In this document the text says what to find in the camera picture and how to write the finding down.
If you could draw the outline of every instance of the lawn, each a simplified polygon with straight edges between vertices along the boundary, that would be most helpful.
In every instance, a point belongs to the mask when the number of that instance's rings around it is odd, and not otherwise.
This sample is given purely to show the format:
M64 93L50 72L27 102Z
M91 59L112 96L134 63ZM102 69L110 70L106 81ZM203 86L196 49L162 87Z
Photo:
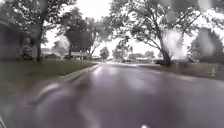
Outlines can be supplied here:
M153 70L172 72L175 74L182 74L188 76L196 76L203 78L210 78L224 81L224 67L219 64L206 64L206 63L195 63L189 64L186 67L183 66L172 66L166 68L164 66L141 66Z
M79 61L0 63L0 100L16 98L38 82L63 76L94 64Z

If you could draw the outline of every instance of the road edge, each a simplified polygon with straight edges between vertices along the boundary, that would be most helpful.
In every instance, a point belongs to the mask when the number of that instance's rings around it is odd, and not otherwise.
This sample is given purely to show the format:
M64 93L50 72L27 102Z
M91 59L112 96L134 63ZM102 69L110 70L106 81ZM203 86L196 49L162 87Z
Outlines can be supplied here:
M195 79L200 79L200 80L210 80L210 81L222 82L222 83L224 82L223 80L219 80L219 79L212 79L212 78L193 76L193 75L187 75L187 74L178 74L178 73L175 73L175 72L166 72L164 70L156 70L156 69L151 69L151 68L142 67L142 66L139 66L139 68L147 69L147 70L152 71L152 72L154 72L156 74L164 73L164 74L170 75L170 76L178 78L178 79L188 78L188 79L194 79L194 80Z
M96 70L99 66L100 66L100 64L96 64L91 67L87 67L87 68L72 72L65 76L60 76L59 79L62 80L63 82L72 82L72 81L75 81L78 78L80 78L82 75Z

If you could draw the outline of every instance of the asphalt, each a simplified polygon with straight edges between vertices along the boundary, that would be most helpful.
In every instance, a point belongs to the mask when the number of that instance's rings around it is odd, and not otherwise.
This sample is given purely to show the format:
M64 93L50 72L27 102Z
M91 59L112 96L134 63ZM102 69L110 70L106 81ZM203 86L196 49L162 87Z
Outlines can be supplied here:
M224 83L102 64L73 83L25 96L7 128L224 128Z

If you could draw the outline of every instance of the tree branch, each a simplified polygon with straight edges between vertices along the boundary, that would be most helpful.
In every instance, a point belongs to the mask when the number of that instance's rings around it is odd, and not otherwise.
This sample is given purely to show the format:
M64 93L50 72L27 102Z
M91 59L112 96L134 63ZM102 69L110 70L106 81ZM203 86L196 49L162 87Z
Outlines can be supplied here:
M137 9L134 9L134 8L132 8L133 9L133 11L135 11L136 13L139 13L139 14L141 14L142 16L145 16L145 19L146 20L148 20L149 21L149 19L150 20L152 20L152 23L155 25L155 30L156 30L156 35L157 35L157 37L159 38L159 39L161 39L162 38L162 35L161 35L161 30L160 30L160 27L159 27L159 25L158 25L158 23L157 23L157 21L156 21L156 19L155 19L155 16L153 15L153 11L150 9L150 8L147 8L147 10L151 13L151 16L152 16L152 19L151 19L151 17L149 17L148 15L146 15L146 14L144 14L143 12L141 12L141 11L139 11L139 10L137 10ZM157 45L157 43L154 41L154 40L152 40L151 38L150 38L150 40L156 45L156 46L153 46L152 45L152 47L154 47L154 48L159 48L160 49L160 47Z
M158 47L156 47L156 46L154 46L154 45L148 43L147 41L144 41L144 43L145 43L145 44L148 44L149 46L151 46L151 47L153 47L153 48L159 49Z
M183 31L182 31L182 35L185 33L186 29L187 29L189 26L191 26L191 25L194 23L194 21L197 20L201 15L202 15L202 13L200 12L199 15L197 15L197 16L196 16L190 23L188 23L188 24L184 27L184 29L183 29Z
M148 40L152 41L156 45L156 48L158 48L159 50L161 50L161 48L159 47L159 45L153 39L148 38Z
M158 19L158 3L156 3L156 5L155 5L155 20L157 21L157 19Z
M185 12L183 15L181 15L178 19L176 19L176 22L171 26L172 28L179 24L191 11L188 10L187 12Z
M95 50L98 48L100 46L100 43L97 43L97 44L94 44L93 45L93 49L92 49L92 51L91 51L91 49L90 49L90 53L89 53L89 56L92 56L93 55L93 53L95 52Z

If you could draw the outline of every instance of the foliage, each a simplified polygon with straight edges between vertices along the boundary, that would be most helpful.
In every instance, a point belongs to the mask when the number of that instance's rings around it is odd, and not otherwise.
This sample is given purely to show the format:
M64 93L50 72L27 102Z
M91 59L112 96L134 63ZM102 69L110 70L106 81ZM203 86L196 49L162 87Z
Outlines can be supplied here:
M40 61L40 43L46 31L61 23L60 13L64 5L75 4L75 0L10 0L3 10L10 22L20 26L31 35L37 44L37 61Z
M145 52L145 57L147 58L155 58L154 51Z
M143 58L143 57L145 56L141 53L132 53L128 55L128 58L131 60L135 60L136 58Z
M201 28L197 38L189 49L194 59L207 62L223 61L223 44L219 36L212 30Z
M103 60L106 60L109 57L110 53L107 47L104 47L100 50L100 56Z
M162 52L159 52L158 57L163 57Z
M60 59L60 57L55 54L49 54L45 55L45 59Z
M197 14L193 6L184 11L176 11L158 0L114 0L108 19L116 38L127 39L131 35L131 39L157 48L169 66L171 60L166 42L163 41L163 30L178 29L182 35L192 34L191 30L197 28L193 22L199 16L201 13Z
M93 18L83 19L77 8L65 13L62 19L60 33L65 31L72 45L72 51L88 51L91 57L95 49L104 41L106 32L103 23Z
M32 49L30 46L23 46L21 49L21 56L24 60L32 60Z
M132 49L130 46L126 46L123 43L119 43L112 51L114 59L124 60L124 57L128 55L128 52Z
M214 9L217 12L223 13L224 1L223 0L172 0L172 6L179 11L186 10L189 7L196 7L201 11Z

